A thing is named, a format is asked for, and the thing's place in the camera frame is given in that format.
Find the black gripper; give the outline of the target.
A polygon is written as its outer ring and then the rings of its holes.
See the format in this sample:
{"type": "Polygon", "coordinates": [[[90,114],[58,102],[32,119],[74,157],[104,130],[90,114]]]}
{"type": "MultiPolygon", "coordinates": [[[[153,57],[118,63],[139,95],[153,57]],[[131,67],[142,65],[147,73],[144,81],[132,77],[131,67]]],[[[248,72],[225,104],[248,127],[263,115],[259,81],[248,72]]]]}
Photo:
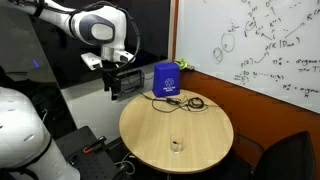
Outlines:
{"type": "Polygon", "coordinates": [[[111,91],[111,99],[117,100],[119,97],[143,88],[144,78],[142,70],[128,71],[120,74],[104,73],[104,90],[111,91]]]}

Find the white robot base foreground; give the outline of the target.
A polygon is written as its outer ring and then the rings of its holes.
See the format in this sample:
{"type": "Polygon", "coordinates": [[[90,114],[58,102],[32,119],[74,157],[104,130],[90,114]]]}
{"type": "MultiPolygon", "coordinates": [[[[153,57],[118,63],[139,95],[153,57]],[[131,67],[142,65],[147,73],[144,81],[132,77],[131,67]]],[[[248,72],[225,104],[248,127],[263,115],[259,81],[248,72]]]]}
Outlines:
{"type": "Polygon", "coordinates": [[[80,180],[26,95],[0,88],[0,126],[0,168],[15,180],[80,180]]]}

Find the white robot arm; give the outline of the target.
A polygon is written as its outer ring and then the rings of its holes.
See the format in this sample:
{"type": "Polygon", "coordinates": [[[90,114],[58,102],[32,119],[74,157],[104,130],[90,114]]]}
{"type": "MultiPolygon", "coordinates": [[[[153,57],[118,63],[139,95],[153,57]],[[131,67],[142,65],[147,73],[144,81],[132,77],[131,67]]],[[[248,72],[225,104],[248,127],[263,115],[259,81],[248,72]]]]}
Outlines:
{"type": "Polygon", "coordinates": [[[17,9],[49,22],[74,39],[91,46],[100,46],[101,54],[81,55],[90,70],[103,74],[104,90],[111,91],[111,99],[124,94],[119,73],[136,59],[140,48],[140,34],[133,17],[125,9],[106,0],[80,8],[70,8],[54,0],[1,0],[3,6],[17,9]],[[136,50],[125,50],[127,22],[136,33],[136,50]]]}

